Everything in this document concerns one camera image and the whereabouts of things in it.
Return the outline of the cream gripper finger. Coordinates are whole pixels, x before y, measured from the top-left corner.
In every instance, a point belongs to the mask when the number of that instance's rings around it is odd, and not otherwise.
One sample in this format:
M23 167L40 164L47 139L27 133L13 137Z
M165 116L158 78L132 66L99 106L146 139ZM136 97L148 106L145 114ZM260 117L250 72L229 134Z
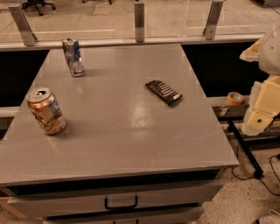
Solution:
M258 39L252 46L241 53L240 59L247 62L258 61L261 43L262 40Z
M264 132L280 113L280 77L270 75L264 82L255 81L241 131L248 136Z

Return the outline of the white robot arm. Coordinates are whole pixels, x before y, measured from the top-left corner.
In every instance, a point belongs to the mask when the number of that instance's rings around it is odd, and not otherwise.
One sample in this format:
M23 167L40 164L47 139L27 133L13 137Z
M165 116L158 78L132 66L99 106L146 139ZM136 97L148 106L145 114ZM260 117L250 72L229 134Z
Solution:
M255 81L241 131L248 136L264 132L280 113L280 27L274 24L265 35L240 55L241 60L256 61L269 75L264 82Z

